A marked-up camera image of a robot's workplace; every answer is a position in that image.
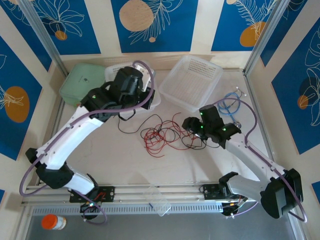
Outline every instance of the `tangled wires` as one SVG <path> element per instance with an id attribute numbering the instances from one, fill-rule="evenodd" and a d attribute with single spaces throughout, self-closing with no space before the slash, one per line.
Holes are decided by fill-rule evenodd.
<path id="1" fill-rule="evenodd" d="M 159 155 L 162 149 L 165 146 L 169 146 L 173 149 L 184 151 L 188 149 L 193 150 L 201 150 L 205 147 L 210 148 L 218 148 L 217 146 L 209 146 L 207 141 L 204 139 L 195 136 L 193 133 L 187 132 L 186 130 L 182 130 L 179 124 L 175 122 L 175 116 L 180 114 L 181 112 L 173 115 L 171 120 L 163 121 L 162 118 L 158 114 L 153 114 L 149 116 L 144 122 L 139 126 L 136 131 L 133 132 L 125 132 L 120 129 L 120 119 L 118 120 L 118 129 L 124 134 L 135 134 L 137 133 L 141 127 L 152 117 L 158 117 L 160 119 L 160 123 L 155 127 L 148 127 L 142 129 L 140 131 L 140 136 L 144 141 L 144 148 L 152 157 L 162 158 L 164 155 Z M 184 148 L 180 148 L 174 143 L 181 140 L 182 144 L 185 146 Z"/>

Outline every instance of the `red wire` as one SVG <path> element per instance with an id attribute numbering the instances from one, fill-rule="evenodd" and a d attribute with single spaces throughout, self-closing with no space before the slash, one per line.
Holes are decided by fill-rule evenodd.
<path id="1" fill-rule="evenodd" d="M 181 127 L 175 122 L 175 116 L 180 114 L 178 112 L 172 116 L 172 120 L 167 120 L 165 123 L 157 124 L 155 127 L 148 129 L 143 137 L 145 143 L 145 149 L 148 154 L 150 154 L 154 158 L 162 158 L 164 155 L 159 155 L 165 146 L 169 146 L 173 149 L 184 151 L 188 150 L 193 146 L 194 140 L 197 139 L 192 133 L 187 132 L 186 130 L 181 130 Z M 171 126 L 165 128 L 163 130 L 163 126 L 171 124 Z M 169 136 L 167 135 L 168 131 L 174 133 L 174 139 L 168 140 Z M 173 146 L 172 144 L 178 140 L 181 140 L 182 137 L 189 137 L 191 139 L 191 145 L 187 148 L 178 148 Z"/>

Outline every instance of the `white plastic basket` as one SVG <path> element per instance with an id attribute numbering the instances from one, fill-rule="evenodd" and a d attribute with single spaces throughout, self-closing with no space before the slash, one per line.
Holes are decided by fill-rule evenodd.
<path id="1" fill-rule="evenodd" d="M 163 80 L 159 91 L 168 101 L 193 113 L 206 103 L 222 74 L 220 66 L 186 55 Z"/>
<path id="2" fill-rule="evenodd" d="M 124 67 L 128 67 L 128 66 L 132 67 L 132 64 L 133 64 L 133 62 L 125 62 L 125 63 L 121 63 L 121 64 L 107 67 L 104 71 L 105 81 L 106 82 L 113 81 L 120 69 L 122 69 Z M 151 70 L 152 70 L 153 75 L 155 76 L 155 74 L 156 74 L 155 71 L 152 68 L 151 68 Z M 155 109 L 155 107 L 161 103 L 161 98 L 160 98 L 160 94 L 159 94 L 158 87 L 157 87 L 156 83 L 154 83 L 154 90 L 155 90 L 155 93 L 154 93 L 153 101 L 150 105 L 150 109 L 146 110 L 142 107 L 139 107 L 138 109 L 135 110 L 135 114 L 149 113 L 149 112 L 153 111 Z M 122 112 L 120 115 L 123 118 L 128 118 L 133 113 L 134 113 L 133 110 L 132 111 L 125 111 L 125 112 Z"/>

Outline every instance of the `pill bottle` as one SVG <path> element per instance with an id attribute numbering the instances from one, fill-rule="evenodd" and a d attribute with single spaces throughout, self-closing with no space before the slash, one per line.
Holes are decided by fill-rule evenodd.
<path id="1" fill-rule="evenodd" d="M 43 217 L 41 225 L 47 230 L 61 230 L 67 224 L 67 220 L 63 216 L 57 216 L 53 214 L 48 214 Z"/>

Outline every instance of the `purple cable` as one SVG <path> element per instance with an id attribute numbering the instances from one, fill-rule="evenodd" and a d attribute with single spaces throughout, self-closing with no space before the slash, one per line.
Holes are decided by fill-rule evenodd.
<path id="1" fill-rule="evenodd" d="M 248 149 L 253 152 L 255 155 L 257 155 L 268 167 L 272 167 L 272 164 L 269 163 L 263 156 L 261 156 L 257 151 L 255 151 L 250 145 L 248 145 L 248 137 L 249 135 L 253 132 L 253 130 L 256 128 L 257 124 L 258 124 L 258 118 L 257 118 L 257 115 L 255 113 L 255 111 L 252 109 L 252 107 L 240 100 L 240 99 L 237 99 L 237 98 L 232 98 L 232 97 L 228 97 L 228 98 L 224 98 L 224 99 L 221 99 L 219 101 L 216 101 L 215 103 L 213 103 L 212 105 L 215 105 L 215 104 L 218 104 L 224 100 L 234 100 L 234 101 L 239 101 L 240 103 L 246 105 L 252 112 L 253 116 L 254 116 L 254 125 L 253 127 L 250 129 L 250 131 L 248 131 L 248 133 L 245 135 L 244 137 L 244 142 L 245 142 L 245 145 L 248 147 Z M 299 206 L 300 210 L 301 210 L 301 213 L 303 215 L 303 218 L 294 214 L 293 212 L 289 211 L 289 214 L 291 214 L 292 216 L 296 217 L 297 219 L 299 219 L 300 221 L 306 223 L 308 221 L 307 219 L 307 214 L 306 214 L 306 211 L 304 209 L 304 207 L 302 206 L 298 196 L 296 195 L 295 191 L 293 190 L 293 188 L 290 186 L 289 182 L 284 178 L 284 176 L 282 176 L 282 174 L 277 170 L 277 169 L 273 169 L 272 171 L 274 171 L 280 178 L 281 180 L 284 182 L 284 184 L 288 187 L 288 189 L 290 190 L 291 194 L 293 195 L 293 198 L 294 200 L 296 201 L 297 205 Z"/>
<path id="2" fill-rule="evenodd" d="M 56 144 L 56 142 L 69 130 L 71 129 L 71 127 L 73 127 L 75 124 L 77 124 L 77 122 L 81 121 L 82 119 L 90 116 L 90 115 L 93 115 L 93 114 L 103 114 L 103 113 L 121 113 L 121 112 L 126 112 L 126 111 L 131 111 L 131 110 L 134 110 L 134 109 L 137 109 L 137 108 L 140 108 L 141 106 L 143 106 L 152 96 L 153 94 L 153 91 L 154 91 L 154 88 L 155 88 L 155 78 L 154 78 L 154 75 L 152 74 L 152 71 L 150 69 L 150 67 L 145 64 L 143 61 L 140 61 L 140 60 L 136 60 L 133 62 L 133 66 L 135 66 L 136 64 L 141 64 L 142 66 L 144 66 L 149 75 L 150 75 L 150 78 L 151 78 L 151 88 L 150 88 L 150 92 L 149 94 L 147 95 L 147 97 L 142 101 L 140 102 L 139 104 L 135 105 L 135 106 L 132 106 L 132 107 L 128 107 L 128 108 L 123 108 L 123 109 L 105 109 L 105 110 L 95 110 L 95 111 L 91 111 L 91 112 L 88 112 L 80 117 L 78 117 L 76 120 L 74 120 L 73 122 L 70 123 L 70 127 L 69 128 L 65 128 L 63 129 L 53 140 L 52 142 L 50 142 L 50 144 L 45 148 L 44 150 L 44 153 L 42 153 L 32 164 L 31 166 L 28 168 L 28 170 L 25 172 L 25 174 L 23 175 L 22 177 L 22 180 L 20 182 L 20 186 L 19 186 L 19 193 L 21 196 L 23 197 L 28 197 L 28 196 L 31 196 L 31 195 L 34 195 L 36 193 L 38 193 L 39 191 L 41 191 L 43 188 L 45 188 L 47 185 L 44 185 L 40 188 L 38 188 L 37 190 L 33 191 L 33 192 L 30 192 L 30 193 L 25 193 L 24 192 L 24 184 L 25 184 L 25 181 L 28 177 L 28 175 L 30 174 L 30 172 L 32 171 L 32 169 L 36 166 L 36 164 L 38 162 L 40 162 L 40 160 L 44 157 L 44 155 L 50 150 L 50 148 L 52 148 L 53 145 Z M 105 213 L 105 211 L 103 211 L 102 208 L 100 208 L 95 202 L 91 201 L 89 198 L 87 198 L 86 196 L 84 196 L 83 194 L 81 194 L 80 192 L 77 192 L 77 194 L 79 194 L 81 197 L 83 197 L 84 199 L 86 199 L 87 201 L 93 203 L 104 215 L 105 217 L 105 221 L 102 222 L 102 223 L 95 223 L 95 222 L 89 222 L 88 223 L 91 223 L 91 224 L 95 224 L 95 225 L 99 225 L 99 224 L 104 224 L 106 221 L 107 221 L 107 215 Z"/>
<path id="3" fill-rule="evenodd" d="M 251 209 L 253 209 L 255 206 L 257 206 L 257 205 L 258 205 L 258 202 L 256 202 L 252 207 L 249 207 L 247 210 L 239 212 L 239 213 L 236 213 L 236 214 L 233 214 L 232 216 L 226 216 L 226 218 L 232 218 L 232 217 L 239 216 L 241 214 L 245 214 L 245 213 L 249 212 Z"/>

